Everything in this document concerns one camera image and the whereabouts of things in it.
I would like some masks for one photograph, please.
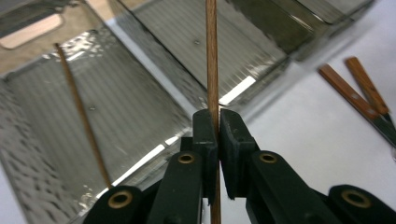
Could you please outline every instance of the clamp jaw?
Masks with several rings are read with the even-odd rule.
[[[162,181],[144,191],[110,189],[84,223],[201,223],[202,198],[215,198],[219,159],[228,196],[247,198],[251,223],[396,223],[396,213],[363,189],[337,186],[325,196],[309,188],[280,155],[261,151],[231,110],[220,111],[219,141],[207,110],[192,122],[193,137],[181,139]]]

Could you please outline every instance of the wooden stick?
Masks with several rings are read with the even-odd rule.
[[[99,151],[99,147],[97,145],[95,136],[93,134],[90,122],[88,121],[88,116],[84,110],[84,106],[82,104],[81,98],[78,95],[76,82],[73,79],[73,75],[70,70],[70,67],[67,64],[66,58],[64,57],[64,51],[59,46],[59,44],[54,44],[54,46],[55,46],[56,50],[58,51],[59,57],[61,59],[62,67],[64,68],[64,74],[66,75],[67,85],[69,86],[70,91],[72,92],[74,101],[76,103],[77,111],[78,111],[79,116],[81,117],[82,123],[84,125],[85,134],[87,134],[88,140],[89,140],[91,148],[92,148],[93,155],[95,156],[96,161],[98,163],[99,171],[102,175],[102,178],[105,180],[107,187],[109,189],[111,189],[113,186],[111,185],[110,178],[108,176],[108,172],[105,167],[105,163],[104,163],[102,155]]]
[[[321,66],[318,71],[365,118],[373,120],[379,117],[375,109],[361,98],[328,64]]]
[[[216,135],[219,135],[219,79],[218,79],[218,34],[217,2],[206,0],[206,60],[207,60],[207,101],[212,115]],[[219,163],[217,164],[216,198],[210,207],[212,224],[221,223],[221,200]]]
[[[345,61],[346,67],[349,69],[352,76],[356,79],[363,94],[366,96],[367,101],[370,105],[381,115],[386,115],[389,113],[389,109],[385,104],[384,99],[382,99],[381,94],[379,94],[373,81],[370,79],[366,70],[361,65],[361,62],[357,57],[351,57]]]

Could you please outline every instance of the stainless steel tray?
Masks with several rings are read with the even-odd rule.
[[[91,13],[85,5],[65,10]],[[16,49],[34,53],[0,79],[0,158],[30,223],[67,223],[106,189],[52,43],[62,43],[114,185],[149,185],[191,130],[182,105],[91,19],[79,35],[57,36],[65,25]]]
[[[160,62],[172,58],[183,65],[187,72],[164,73],[188,98],[196,95],[188,88],[200,86],[205,90],[205,1],[149,1],[135,9],[127,8],[127,2],[113,3],[120,15],[118,25],[124,32],[147,55],[157,55]],[[237,110],[280,76],[290,58],[282,49],[284,43],[266,36],[226,2],[218,4],[219,102]],[[275,4],[273,7],[283,12]],[[293,27],[291,30],[301,34],[288,43],[297,49],[311,33],[285,12],[284,16],[285,23]],[[147,39],[158,44],[152,46]]]
[[[296,55],[297,60],[310,56],[330,39],[351,26],[375,3],[375,0],[271,0],[313,32],[313,39]],[[243,4],[262,4],[247,0]]]

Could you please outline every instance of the white surface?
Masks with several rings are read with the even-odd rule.
[[[282,155],[313,189],[331,186],[366,189],[396,210],[396,163],[390,145],[320,75],[329,63],[355,90],[343,60],[355,55],[371,75],[391,111],[396,111],[396,1],[383,0],[352,30],[320,53],[288,70],[295,81],[270,106],[255,99],[247,108],[247,125],[262,150]],[[19,206],[0,172],[0,222],[23,223]],[[222,192],[223,223],[248,223],[243,202]]]

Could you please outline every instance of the textured metal surface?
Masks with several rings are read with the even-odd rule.
[[[195,108],[204,108],[206,105],[206,93],[191,73],[163,47],[158,39],[148,32],[147,28],[132,14],[127,5],[119,1],[110,1],[111,8],[118,14],[117,25],[124,35],[115,34],[122,37],[123,43],[129,47],[130,51],[138,51],[134,55],[140,60],[151,74],[159,80],[167,80],[177,89],[178,95],[183,95]]]
[[[291,55],[312,39],[312,30],[272,0],[229,0],[236,11]]]
[[[371,0],[297,0],[328,23],[335,23],[354,13]]]
[[[5,8],[0,8],[0,37],[18,31],[57,11],[62,11],[68,4],[73,4],[72,0],[16,2],[14,6],[6,4]]]
[[[0,159],[26,219],[66,223],[78,205],[37,140],[11,88],[0,79]]]
[[[135,10],[134,14],[205,87],[205,1],[153,1]],[[241,28],[256,32],[254,34],[260,37],[261,43],[253,41]],[[242,14],[220,1],[218,37],[219,97],[225,105],[232,104],[231,101],[221,101],[227,93],[241,88],[247,80],[251,80],[249,85],[252,85],[286,58]]]
[[[159,161],[143,162],[149,168],[139,169],[139,181],[144,181],[164,165],[170,150],[176,152],[174,144],[190,130],[190,120],[107,28],[86,32],[63,47],[111,179],[120,183],[117,179],[148,154],[163,154],[156,156]],[[105,184],[57,57],[43,55],[10,74],[7,84],[32,122],[44,153],[83,209],[92,205]]]
[[[0,48],[0,77],[5,73],[19,69],[33,59],[39,58],[42,54],[48,53],[53,49],[53,43],[64,43],[81,33],[94,29],[102,24],[100,19],[96,17],[89,6],[82,3],[83,1],[73,1],[71,6],[66,6],[59,12],[62,16],[63,24],[55,30],[43,34],[29,42],[16,47],[15,49],[6,49],[4,46]],[[50,7],[39,5],[38,8]],[[5,23],[17,21],[14,17],[4,18]],[[46,30],[40,26],[34,26],[36,31]],[[0,24],[0,31],[6,30],[7,27]]]

